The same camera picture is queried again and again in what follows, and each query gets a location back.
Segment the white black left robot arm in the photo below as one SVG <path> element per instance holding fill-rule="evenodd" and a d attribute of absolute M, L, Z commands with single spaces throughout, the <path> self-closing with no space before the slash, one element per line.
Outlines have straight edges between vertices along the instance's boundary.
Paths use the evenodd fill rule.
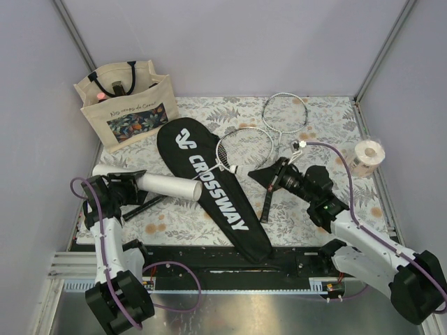
<path fill-rule="evenodd" d="M 151 269 L 151 258 L 141 241 L 122 242 L 122 207 L 142 204 L 146 191 L 136 172 L 111 172 L 82 179 L 85 225 L 94 237 L 96 278 L 85 293 L 87 305 L 106 334 L 122 334 L 154 315 L 142 276 Z"/>

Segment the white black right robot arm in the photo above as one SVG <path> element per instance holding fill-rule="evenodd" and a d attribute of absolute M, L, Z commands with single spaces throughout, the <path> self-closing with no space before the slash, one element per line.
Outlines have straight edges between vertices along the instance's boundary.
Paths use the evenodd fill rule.
<path fill-rule="evenodd" d="M 287 190 L 309 203 L 311 221 L 335 236 L 320 248 L 319 271 L 351 275 L 378 290 L 407 321 L 420 325 L 446 303 L 446 277 L 438 258 L 417 253 L 365 223 L 357 223 L 349 206 L 332 192 L 333 182 L 321 165 L 301 173 L 288 159 L 254 170 L 249 176 L 267 191 Z"/>

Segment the white shuttlecock tube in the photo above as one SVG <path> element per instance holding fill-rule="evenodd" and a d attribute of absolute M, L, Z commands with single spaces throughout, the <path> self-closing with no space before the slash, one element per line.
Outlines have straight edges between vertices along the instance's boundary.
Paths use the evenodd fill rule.
<path fill-rule="evenodd" d="M 98 164 L 93 168 L 92 175 L 125 174 L 131 172 L 137 172 L 137 170 Z M 200 199 L 203 190 L 203 185 L 200 181 L 150 174 L 146 171 L 140 177 L 136 177 L 136 182 L 140 190 L 193 201 Z"/>

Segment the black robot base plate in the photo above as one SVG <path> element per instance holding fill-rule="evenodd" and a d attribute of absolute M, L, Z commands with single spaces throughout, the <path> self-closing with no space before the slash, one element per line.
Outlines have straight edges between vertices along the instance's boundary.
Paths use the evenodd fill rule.
<path fill-rule="evenodd" d="M 190 268 L 203 290 L 310 289 L 310 278 L 337 281 L 339 272 L 318 254 L 318 247 L 274 247 L 259 264 L 232 246 L 150 246 L 149 262 L 175 261 Z"/>

